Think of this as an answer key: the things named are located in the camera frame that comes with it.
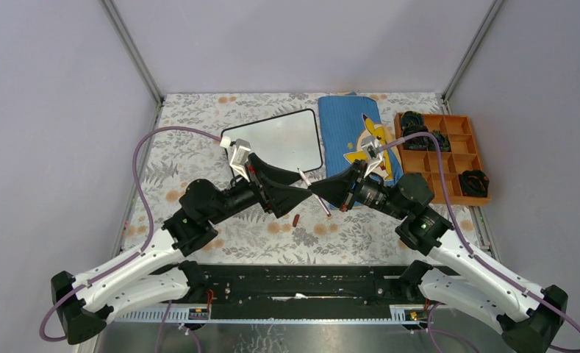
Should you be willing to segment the small black-framed whiteboard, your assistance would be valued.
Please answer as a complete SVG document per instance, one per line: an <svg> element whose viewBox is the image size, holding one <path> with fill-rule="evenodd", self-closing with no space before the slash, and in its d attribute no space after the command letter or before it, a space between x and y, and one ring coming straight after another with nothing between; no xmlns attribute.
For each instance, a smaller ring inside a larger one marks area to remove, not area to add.
<svg viewBox="0 0 580 353"><path fill-rule="evenodd" d="M310 108L231 126L221 137L247 141L254 153L277 168L309 172L324 165L317 118Z"/></svg>

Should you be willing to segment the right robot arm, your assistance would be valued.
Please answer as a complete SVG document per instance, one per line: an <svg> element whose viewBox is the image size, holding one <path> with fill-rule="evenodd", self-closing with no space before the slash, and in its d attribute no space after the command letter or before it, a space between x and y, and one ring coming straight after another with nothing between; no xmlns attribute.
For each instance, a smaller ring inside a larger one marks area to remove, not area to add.
<svg viewBox="0 0 580 353"><path fill-rule="evenodd" d="M407 302L422 298L456 308L501 335L516 352L546 352L564 320L568 295L524 279L458 235L455 226L430 202L434 194L420 174L405 174L393 186L366 176L355 161L344 172L313 182L309 189L341 211L365 205L400 220L395 232L412 250L454 270L452 279L414 262L399 291Z"/></svg>

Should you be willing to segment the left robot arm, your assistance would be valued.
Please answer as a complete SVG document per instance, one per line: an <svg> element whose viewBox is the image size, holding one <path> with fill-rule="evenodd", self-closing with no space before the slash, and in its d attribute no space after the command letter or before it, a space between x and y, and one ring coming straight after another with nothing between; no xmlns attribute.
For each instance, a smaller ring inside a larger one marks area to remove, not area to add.
<svg viewBox="0 0 580 353"><path fill-rule="evenodd" d="M238 153L230 161L235 173L229 188L220 190L207 179L191 182L179 200L180 209L139 246L76 276L63 271L52 278L52 290L62 304L56 311L69 344L100 332L99 311L110 294L144 274L183 260L218 233L214 225L259 204L277 218L310 197L295 187L300 173L268 165L255 153Z"/></svg>

